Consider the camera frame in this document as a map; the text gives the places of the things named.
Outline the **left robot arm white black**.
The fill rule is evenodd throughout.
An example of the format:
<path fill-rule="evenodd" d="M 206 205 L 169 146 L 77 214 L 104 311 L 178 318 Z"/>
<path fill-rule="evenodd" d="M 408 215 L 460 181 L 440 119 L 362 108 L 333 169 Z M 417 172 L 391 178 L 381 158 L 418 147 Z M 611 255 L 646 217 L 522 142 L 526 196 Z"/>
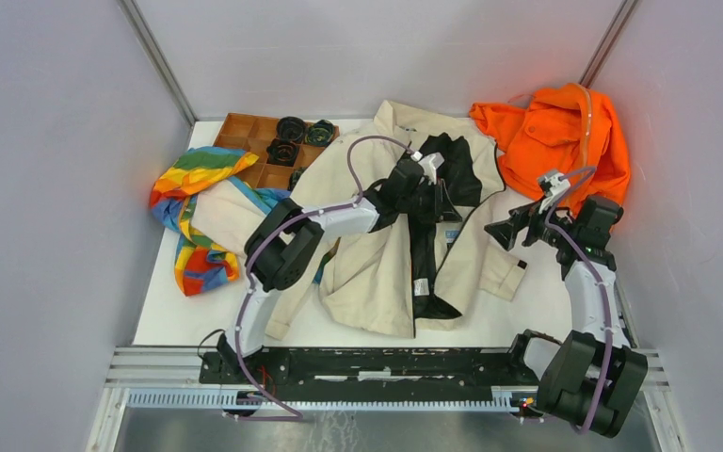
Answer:
<path fill-rule="evenodd" d="M 418 161 L 399 160 L 388 177 L 356 198 L 307 210 L 286 199 L 251 234 L 245 246 L 249 287 L 232 327 L 217 343 L 222 369 L 235 382 L 252 380 L 265 329 L 281 293 L 297 283 L 318 249 L 346 235 L 369 234 L 402 215 L 422 215 L 437 222 L 457 218 L 440 176 L 444 158 L 432 153 Z"/>

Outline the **beige zip jacket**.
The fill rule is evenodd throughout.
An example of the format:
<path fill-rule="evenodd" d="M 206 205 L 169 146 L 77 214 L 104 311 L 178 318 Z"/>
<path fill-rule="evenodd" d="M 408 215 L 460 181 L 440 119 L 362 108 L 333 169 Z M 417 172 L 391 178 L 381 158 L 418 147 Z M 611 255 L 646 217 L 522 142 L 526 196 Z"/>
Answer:
<path fill-rule="evenodd" d="M 266 326 L 270 337 L 287 334 L 312 278 L 319 279 L 320 301 L 335 322 L 402 338 L 460 327 L 480 293 L 513 299 L 527 265 L 484 230 L 505 184 L 494 140 L 469 120 L 386 101 L 370 122 L 339 136 L 316 158 L 292 199 L 308 208 L 347 201 L 358 186 L 388 175 L 405 146 L 442 153 L 443 170 L 461 159 L 468 174 L 447 179 L 460 222 L 422 229 L 400 217 L 381 231 L 322 246 L 330 260 L 315 256 L 282 294 Z"/>

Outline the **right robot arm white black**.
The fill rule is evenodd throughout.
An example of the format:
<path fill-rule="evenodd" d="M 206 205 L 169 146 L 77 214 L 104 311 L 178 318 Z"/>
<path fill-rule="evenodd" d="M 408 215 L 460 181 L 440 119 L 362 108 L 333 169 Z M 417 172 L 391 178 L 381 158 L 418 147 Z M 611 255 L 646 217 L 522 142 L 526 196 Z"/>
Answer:
<path fill-rule="evenodd" d="M 520 231 L 526 232 L 526 247 L 542 241 L 555 248 L 570 298 L 567 337 L 519 334 L 506 358 L 508 376 L 519 384 L 538 378 L 535 411 L 606 438 L 621 431 L 649 369 L 619 324 L 616 259 L 606 246 L 622 213 L 616 202 L 592 195 L 573 217 L 532 202 L 484 228 L 505 250 L 514 247 Z"/>

